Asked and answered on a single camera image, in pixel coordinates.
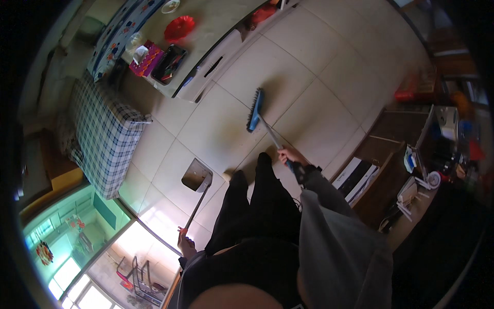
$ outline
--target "tissue box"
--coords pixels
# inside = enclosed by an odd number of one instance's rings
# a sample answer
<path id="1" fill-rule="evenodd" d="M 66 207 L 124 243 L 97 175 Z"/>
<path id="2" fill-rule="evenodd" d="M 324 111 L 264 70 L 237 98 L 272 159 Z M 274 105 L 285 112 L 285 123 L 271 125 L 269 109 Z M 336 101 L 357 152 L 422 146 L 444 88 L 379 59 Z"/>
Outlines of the tissue box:
<path id="1" fill-rule="evenodd" d="M 132 70 L 132 72 L 134 72 L 135 75 L 147 77 L 161 59 L 163 51 L 150 40 L 147 40 L 144 43 L 144 46 L 149 49 L 148 54 L 139 64 L 132 61 L 128 67 Z"/>

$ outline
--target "red bowl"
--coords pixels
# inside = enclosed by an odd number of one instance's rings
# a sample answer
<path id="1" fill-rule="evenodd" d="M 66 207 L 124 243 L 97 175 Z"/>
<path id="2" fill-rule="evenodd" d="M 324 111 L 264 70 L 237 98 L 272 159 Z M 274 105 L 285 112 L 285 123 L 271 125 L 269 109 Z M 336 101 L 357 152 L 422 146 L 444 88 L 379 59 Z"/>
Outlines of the red bowl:
<path id="1" fill-rule="evenodd" d="M 180 16 L 173 19 L 165 29 L 165 40 L 176 43 L 186 37 L 195 26 L 194 19 L 190 16 Z"/>

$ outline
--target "bowl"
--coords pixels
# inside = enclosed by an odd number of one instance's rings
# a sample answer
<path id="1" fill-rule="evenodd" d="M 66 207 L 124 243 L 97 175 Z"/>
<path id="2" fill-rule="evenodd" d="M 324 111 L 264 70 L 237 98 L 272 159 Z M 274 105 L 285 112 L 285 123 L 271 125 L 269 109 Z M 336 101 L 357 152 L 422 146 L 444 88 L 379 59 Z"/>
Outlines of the bowl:
<path id="1" fill-rule="evenodd" d="M 173 13 L 173 12 L 175 12 L 178 9 L 178 6 L 179 5 L 180 5 L 180 0 L 171 0 L 171 1 L 168 1 L 161 8 L 161 13 L 163 13 L 163 14 Z"/>
<path id="2" fill-rule="evenodd" d="M 165 29 L 165 40 L 176 43 L 186 37 L 195 26 L 194 19 L 190 16 L 180 16 L 173 19 Z"/>

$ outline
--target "plaid bedsheet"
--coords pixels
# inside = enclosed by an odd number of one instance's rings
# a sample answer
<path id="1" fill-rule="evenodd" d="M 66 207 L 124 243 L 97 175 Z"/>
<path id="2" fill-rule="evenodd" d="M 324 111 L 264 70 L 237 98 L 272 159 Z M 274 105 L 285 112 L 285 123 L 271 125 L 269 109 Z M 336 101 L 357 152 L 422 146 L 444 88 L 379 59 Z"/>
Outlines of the plaid bedsheet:
<path id="1" fill-rule="evenodd" d="M 69 158 L 105 199 L 118 198 L 134 149 L 151 115 L 123 104 L 103 82 L 86 71 L 74 84 L 69 114 L 77 142 Z"/>

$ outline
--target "hand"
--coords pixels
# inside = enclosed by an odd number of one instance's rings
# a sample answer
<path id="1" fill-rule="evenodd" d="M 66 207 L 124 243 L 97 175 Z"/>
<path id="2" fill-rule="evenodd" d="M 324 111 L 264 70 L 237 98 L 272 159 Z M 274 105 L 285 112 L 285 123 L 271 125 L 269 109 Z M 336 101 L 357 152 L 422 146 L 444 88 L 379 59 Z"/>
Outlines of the hand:
<path id="1" fill-rule="evenodd" d="M 182 232 L 181 227 L 178 227 L 178 229 L 179 234 L 177 246 L 182 252 L 183 257 L 189 260 L 197 253 L 196 244 L 192 241 L 192 239 L 185 236 L 185 233 Z"/>
<path id="2" fill-rule="evenodd" d="M 287 160 L 299 162 L 302 166 L 310 165 L 309 161 L 295 148 L 290 145 L 282 145 L 283 149 L 278 149 L 280 161 L 287 166 Z"/>

